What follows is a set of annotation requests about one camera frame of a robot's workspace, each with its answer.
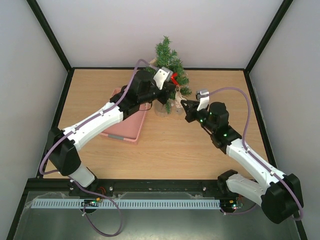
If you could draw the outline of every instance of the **gray wall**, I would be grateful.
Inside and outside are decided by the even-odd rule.
[[[167,35],[185,67],[244,68],[282,0],[38,0],[74,67],[134,66]]]
[[[320,1],[295,0],[251,73],[279,168],[301,181],[309,239],[319,239]]]
[[[66,75],[27,1],[1,1],[0,239],[36,175]]]

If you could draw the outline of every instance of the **wooden tabletop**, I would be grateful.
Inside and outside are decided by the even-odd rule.
[[[77,69],[63,108],[59,128],[71,126],[100,109],[116,87],[126,85],[132,70]],[[242,71],[188,70],[189,86],[195,92],[207,88],[237,87],[249,96]],[[227,90],[210,97],[223,102],[229,111],[229,123],[240,134],[247,119],[245,98]],[[244,177],[249,173],[235,160],[215,148],[198,122],[187,123],[185,114],[173,112],[159,117],[147,112],[137,145],[98,135],[79,152],[81,161],[99,179],[213,180],[233,169]],[[257,120],[251,115],[246,141],[267,160]],[[48,162],[46,171],[54,169]],[[46,178],[62,178],[59,173]]]

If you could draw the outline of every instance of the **artificial pine tree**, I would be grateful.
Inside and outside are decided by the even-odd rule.
[[[155,46],[156,59],[154,65],[158,68],[166,67],[171,70],[173,73],[177,73],[177,77],[175,80],[180,86],[180,92],[183,96],[191,95],[192,91],[188,87],[189,78],[187,77],[184,67],[182,65],[182,61],[178,58],[178,53],[176,50],[171,50],[169,45],[171,41],[167,36],[164,36],[163,42],[158,43]],[[148,72],[153,75],[156,74],[156,71],[151,67],[146,67]],[[170,96],[171,100],[175,100],[176,94],[172,93]],[[168,100],[165,104],[165,109],[169,113],[171,113],[171,103]]]

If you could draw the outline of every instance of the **pink tray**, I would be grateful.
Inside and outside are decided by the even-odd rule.
[[[119,93],[121,91],[120,87],[117,87],[111,96]],[[150,107],[149,103],[141,104],[140,110],[132,116],[128,117],[126,120],[119,122],[100,134],[109,138],[123,140],[129,143],[138,143],[138,138],[142,125],[144,123],[147,111],[144,111]]]

